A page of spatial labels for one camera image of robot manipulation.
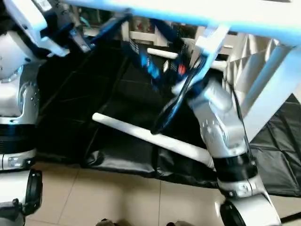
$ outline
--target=black cable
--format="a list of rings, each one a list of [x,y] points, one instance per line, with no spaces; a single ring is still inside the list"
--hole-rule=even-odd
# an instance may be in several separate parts
[[[226,81],[227,84],[230,86],[231,88],[231,91],[233,92],[233,96],[234,96],[234,100],[235,100],[235,105],[236,105],[236,111],[237,111],[237,115],[238,115],[238,118],[239,120],[241,121],[241,123],[243,124],[243,127],[244,127],[244,132],[245,132],[245,136],[244,136],[244,140],[245,140],[245,143],[246,143],[246,147],[247,147],[247,150],[250,154],[250,157],[253,157],[253,154],[252,154],[252,150],[250,148],[250,143],[249,143],[249,140],[248,140],[248,137],[246,135],[246,128],[245,128],[245,124],[244,124],[244,118],[242,116],[242,113],[241,113],[241,109],[240,109],[240,106],[239,106],[239,101],[238,101],[238,97],[236,95],[236,92],[234,90],[234,87],[228,82]]]

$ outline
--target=beige floor tile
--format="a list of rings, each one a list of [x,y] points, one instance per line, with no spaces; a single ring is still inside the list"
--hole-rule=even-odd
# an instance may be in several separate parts
[[[132,226],[157,226],[160,181],[140,176],[81,169],[59,221],[94,226],[103,218]]]
[[[58,225],[27,219],[25,226],[58,226]]]
[[[39,164],[36,169],[43,172],[43,203],[29,218],[56,224],[79,171],[76,167],[58,164]]]
[[[271,199],[281,218],[301,211],[301,198],[271,196]]]
[[[216,189],[162,182],[159,226],[178,220],[195,226],[222,226],[218,217],[222,201]]]
[[[286,223],[286,224],[283,225],[283,226],[300,226],[300,225],[301,225],[301,219],[300,219],[300,220],[293,221],[293,222]]]

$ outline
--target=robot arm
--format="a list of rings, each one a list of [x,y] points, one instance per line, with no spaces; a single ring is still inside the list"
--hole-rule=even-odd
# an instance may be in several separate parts
[[[53,55],[67,55],[68,39],[83,52],[90,48],[57,1],[3,3],[17,26],[0,34],[0,225],[23,226],[42,200],[42,173],[30,169],[36,155],[39,66]]]
[[[200,124],[201,136],[212,155],[218,186],[226,201],[221,205],[225,226],[278,226],[280,218],[248,152],[242,122],[231,95],[210,80],[189,101]]]

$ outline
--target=black mat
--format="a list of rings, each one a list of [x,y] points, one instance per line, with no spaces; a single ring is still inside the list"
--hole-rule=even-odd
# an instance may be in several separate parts
[[[103,42],[92,53],[55,57],[41,68],[39,158],[216,188],[215,173],[203,164],[91,120],[94,112],[100,112],[149,129],[168,101],[119,46]],[[164,62],[160,57],[155,60]],[[221,76],[215,70],[210,73]],[[291,96],[251,143],[270,194],[301,196],[300,115],[300,104]],[[164,133],[206,147],[187,105]]]

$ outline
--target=white cylinder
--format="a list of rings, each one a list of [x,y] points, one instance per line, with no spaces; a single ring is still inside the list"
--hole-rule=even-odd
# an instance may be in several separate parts
[[[176,59],[178,56],[177,53],[163,51],[163,50],[155,49],[155,48],[147,48],[147,53],[153,54],[153,55],[156,55],[159,57],[168,58],[168,59]]]
[[[199,161],[210,168],[214,168],[211,155],[206,149],[185,143],[183,141],[164,136],[162,134],[152,135],[147,129],[119,121],[109,116],[94,113],[92,119],[106,126],[118,129],[134,137],[140,138],[152,144],[166,148],[180,155]]]

